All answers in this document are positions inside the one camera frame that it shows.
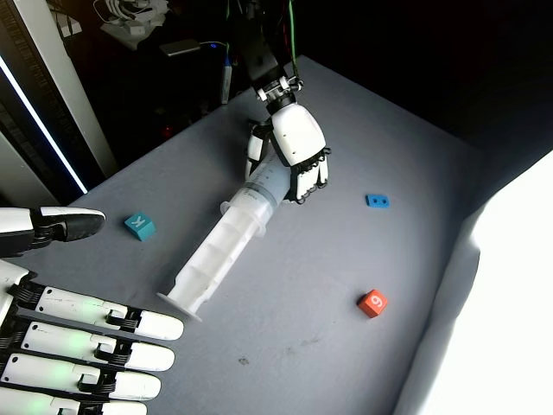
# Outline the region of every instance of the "blue block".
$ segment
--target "blue block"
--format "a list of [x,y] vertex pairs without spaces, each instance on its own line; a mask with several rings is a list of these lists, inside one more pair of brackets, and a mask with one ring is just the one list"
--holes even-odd
[[139,212],[133,214],[124,225],[140,240],[146,240],[156,232],[156,225],[147,215]]
[[371,208],[387,209],[390,207],[390,201],[384,195],[367,195],[366,204]]

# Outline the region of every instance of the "teal die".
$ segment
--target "teal die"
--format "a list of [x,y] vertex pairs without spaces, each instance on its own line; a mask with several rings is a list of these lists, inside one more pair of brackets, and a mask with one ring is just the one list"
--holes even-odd
[[133,214],[124,225],[140,240],[146,240],[156,232],[156,225],[147,215],[139,212]]

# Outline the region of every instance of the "table surface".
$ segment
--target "table surface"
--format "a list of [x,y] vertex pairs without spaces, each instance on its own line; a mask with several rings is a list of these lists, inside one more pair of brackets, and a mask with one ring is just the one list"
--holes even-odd
[[[164,415],[389,413],[416,350],[460,223],[468,162],[462,142],[319,64],[301,58],[298,101],[333,154],[330,183],[282,205],[212,299],[187,321],[149,412]],[[13,262],[37,282],[180,316],[156,296],[220,217],[243,181],[248,118],[241,94],[74,206],[105,212],[104,230]],[[388,195],[389,209],[365,204]],[[137,211],[157,232],[140,242],[123,221]],[[371,289],[388,307],[369,320]]]

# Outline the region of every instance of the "red die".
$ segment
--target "red die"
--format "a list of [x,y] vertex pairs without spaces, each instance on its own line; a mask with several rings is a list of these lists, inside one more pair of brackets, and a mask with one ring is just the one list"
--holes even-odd
[[372,290],[357,304],[369,317],[376,317],[386,308],[388,300],[378,290]]

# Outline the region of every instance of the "syringe barrel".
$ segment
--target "syringe barrel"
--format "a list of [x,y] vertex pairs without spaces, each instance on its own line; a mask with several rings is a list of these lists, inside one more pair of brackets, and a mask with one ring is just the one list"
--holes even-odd
[[289,169],[268,155],[229,202],[223,217],[175,278],[175,287],[160,297],[197,319],[198,308],[219,287],[253,235],[265,225],[289,190]]

